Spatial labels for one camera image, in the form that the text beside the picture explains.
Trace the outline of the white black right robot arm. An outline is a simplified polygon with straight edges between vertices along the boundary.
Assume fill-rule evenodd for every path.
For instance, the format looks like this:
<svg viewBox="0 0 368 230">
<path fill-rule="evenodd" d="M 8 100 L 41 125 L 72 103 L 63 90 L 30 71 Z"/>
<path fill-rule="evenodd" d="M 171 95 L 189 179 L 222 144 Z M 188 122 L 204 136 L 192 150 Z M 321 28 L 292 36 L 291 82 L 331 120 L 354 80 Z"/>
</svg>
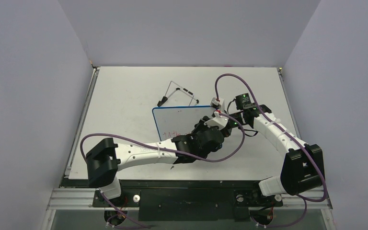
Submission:
<svg viewBox="0 0 368 230">
<path fill-rule="evenodd" d="M 279 152 L 283 165 L 279 176 L 259 182 L 251 191 L 252 201 L 264 204 L 277 194 L 298 195 L 322 186 L 324 166 L 322 149 L 309 145 L 290 132 L 264 104 L 257 106 L 248 93 L 236 96 L 232 103 L 237 112 L 231 114 L 242 125 L 249 125 L 263 135 Z"/>
</svg>

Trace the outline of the blue framed whiteboard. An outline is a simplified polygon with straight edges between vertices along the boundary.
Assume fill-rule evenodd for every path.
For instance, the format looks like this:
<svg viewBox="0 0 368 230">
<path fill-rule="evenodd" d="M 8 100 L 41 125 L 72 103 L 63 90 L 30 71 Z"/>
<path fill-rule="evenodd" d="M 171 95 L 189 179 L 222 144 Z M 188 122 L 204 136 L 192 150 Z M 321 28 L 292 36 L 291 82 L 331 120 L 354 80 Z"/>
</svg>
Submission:
<svg viewBox="0 0 368 230">
<path fill-rule="evenodd" d="M 203 117 L 212 118 L 210 106 L 156 107 L 152 114 L 160 141 L 154 146 L 176 148 L 191 154 L 209 153 L 222 148 L 223 135 L 217 130 L 192 134 L 194 125 Z"/>
</svg>

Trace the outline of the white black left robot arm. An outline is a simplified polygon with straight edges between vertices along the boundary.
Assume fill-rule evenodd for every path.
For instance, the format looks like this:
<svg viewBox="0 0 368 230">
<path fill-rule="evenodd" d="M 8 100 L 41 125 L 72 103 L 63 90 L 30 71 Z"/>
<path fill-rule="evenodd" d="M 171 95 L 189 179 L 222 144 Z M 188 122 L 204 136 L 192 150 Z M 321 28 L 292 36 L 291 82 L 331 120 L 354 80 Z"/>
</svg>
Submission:
<svg viewBox="0 0 368 230">
<path fill-rule="evenodd" d="M 116 173 L 126 168 L 155 164 L 187 164 L 206 161 L 211 152 L 222 148 L 231 135 L 233 123 L 226 119 L 224 127 L 211 125 L 204 116 L 191 133 L 145 145 L 117 144 L 104 138 L 85 155 L 88 186 L 100 188 L 111 184 Z"/>
</svg>

